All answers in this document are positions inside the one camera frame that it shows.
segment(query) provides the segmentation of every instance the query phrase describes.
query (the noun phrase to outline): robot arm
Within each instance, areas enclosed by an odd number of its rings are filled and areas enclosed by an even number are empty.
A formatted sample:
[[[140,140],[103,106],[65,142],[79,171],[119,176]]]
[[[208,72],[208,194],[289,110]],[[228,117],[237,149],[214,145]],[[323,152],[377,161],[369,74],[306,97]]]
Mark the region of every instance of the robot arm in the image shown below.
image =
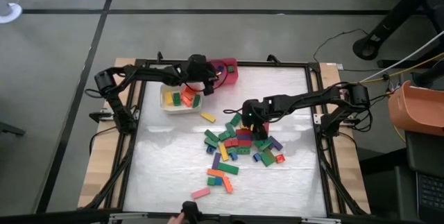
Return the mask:
[[[252,128],[253,134],[266,139],[264,123],[275,123],[297,109],[323,104],[335,104],[338,108],[321,117],[321,132],[333,137],[338,135],[339,124],[352,113],[368,110],[370,99],[367,88],[359,84],[339,83],[327,89],[297,96],[275,95],[264,97],[262,102],[250,99],[242,105],[242,123]]]
[[[123,76],[120,84],[116,84],[113,75]],[[100,95],[110,104],[114,112],[113,119],[117,130],[122,133],[131,133],[136,128],[136,122],[130,110],[123,106],[119,93],[131,84],[132,81],[157,81],[169,86],[179,86],[183,83],[202,82],[204,95],[214,92],[214,81],[218,75],[204,55],[192,55],[183,65],[168,66],[163,69],[134,67],[112,67],[99,72],[94,77]]]

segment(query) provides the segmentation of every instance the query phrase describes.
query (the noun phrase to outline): wooden table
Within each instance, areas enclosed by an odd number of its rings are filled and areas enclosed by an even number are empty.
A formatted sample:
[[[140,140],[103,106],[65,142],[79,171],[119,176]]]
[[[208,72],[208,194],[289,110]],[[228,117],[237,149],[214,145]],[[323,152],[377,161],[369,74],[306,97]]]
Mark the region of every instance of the wooden table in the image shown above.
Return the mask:
[[[124,66],[125,64],[134,64],[136,59],[134,58],[117,58],[115,62],[115,66]],[[321,77],[323,86],[327,87],[334,83],[340,82],[338,69],[336,64],[334,63],[321,63]],[[122,77],[115,76],[114,77],[117,83],[123,79]],[[317,90],[316,85],[316,76],[315,73],[311,73],[311,78],[313,81],[313,88]],[[135,105],[139,95],[141,83],[136,83],[135,95],[133,97],[132,105]],[[120,93],[119,97],[122,103],[125,103],[128,98],[129,87],[125,89],[122,93]],[[335,105],[328,105],[328,111],[332,112],[335,109]],[[113,121],[102,121],[97,128],[97,132],[105,130],[107,128],[111,128],[114,126]],[[340,131],[350,135],[352,135],[352,131],[346,127],[340,127]],[[112,163],[114,160],[114,154],[117,148],[117,140],[119,138],[119,132],[117,130],[110,130],[109,132],[105,132],[102,135],[96,137],[94,141],[94,146],[92,149],[92,154],[89,159],[89,164],[85,176],[85,181],[83,182],[83,188],[80,193],[80,198],[78,201],[78,206],[83,207],[88,204],[93,197],[100,191],[101,187],[106,183],[108,178],[110,177],[112,170]],[[126,152],[126,146],[128,145],[129,138],[125,140],[124,149],[122,150],[123,154]],[[344,187],[348,190],[350,195],[354,200],[357,201],[359,206],[367,213],[370,213],[370,207],[368,206],[367,194],[364,187],[364,181],[361,175],[361,169],[359,167],[359,160],[356,152],[356,147],[353,141],[339,135],[334,138],[334,147],[336,151],[336,159],[339,168],[339,175],[341,177],[341,181]],[[121,185],[121,177],[116,183],[114,187],[111,207],[117,207],[117,199],[119,197]],[[332,208],[334,213],[339,213],[339,204],[337,200],[337,195],[333,184],[329,179],[329,188],[330,195],[332,199]]]

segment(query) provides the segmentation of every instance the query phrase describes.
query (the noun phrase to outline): orange bin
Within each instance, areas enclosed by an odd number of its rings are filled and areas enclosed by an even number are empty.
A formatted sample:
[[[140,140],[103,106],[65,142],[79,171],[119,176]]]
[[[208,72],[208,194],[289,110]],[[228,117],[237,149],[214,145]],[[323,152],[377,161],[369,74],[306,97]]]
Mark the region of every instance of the orange bin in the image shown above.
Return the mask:
[[[388,100],[392,123],[403,130],[444,136],[444,92],[406,81]]]

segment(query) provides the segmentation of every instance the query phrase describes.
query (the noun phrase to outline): purple block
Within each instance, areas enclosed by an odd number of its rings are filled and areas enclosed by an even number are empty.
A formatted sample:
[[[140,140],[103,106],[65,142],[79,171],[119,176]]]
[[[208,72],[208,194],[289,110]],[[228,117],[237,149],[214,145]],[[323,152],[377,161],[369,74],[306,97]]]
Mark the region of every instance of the purple block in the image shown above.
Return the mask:
[[[271,140],[273,142],[273,146],[277,150],[282,150],[282,148],[284,148],[284,146],[280,142],[278,142],[274,137],[270,136],[268,137],[268,140]]]
[[[253,140],[250,135],[237,135],[238,140]]]
[[[253,155],[253,159],[255,160],[255,162],[258,162],[261,160],[261,155],[259,153],[255,153]]]
[[[213,155],[215,150],[216,150],[215,147],[208,145],[208,147],[207,147],[207,153],[208,154]]]
[[[212,169],[217,169],[219,167],[219,161],[221,160],[221,154],[217,153],[214,155],[213,166]]]

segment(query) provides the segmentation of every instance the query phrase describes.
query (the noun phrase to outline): white mat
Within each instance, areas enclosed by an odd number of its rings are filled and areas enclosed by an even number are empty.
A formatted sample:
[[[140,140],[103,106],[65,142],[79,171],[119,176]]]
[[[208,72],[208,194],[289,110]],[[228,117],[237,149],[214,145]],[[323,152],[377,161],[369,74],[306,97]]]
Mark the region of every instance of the white mat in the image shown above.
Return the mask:
[[[191,192],[207,187],[206,170],[213,155],[205,152],[205,130],[225,130],[246,99],[307,92],[305,70],[298,68],[240,67],[235,85],[217,89],[203,98],[204,112],[216,116],[211,124],[199,114],[167,115],[159,105],[161,83],[147,83],[139,132],[123,206],[125,211],[179,212]],[[204,214],[259,216],[326,216],[310,109],[270,125],[270,135],[284,148],[285,163],[265,167],[250,155],[227,161],[239,167],[227,174],[233,193],[210,186],[211,194],[196,200]]]

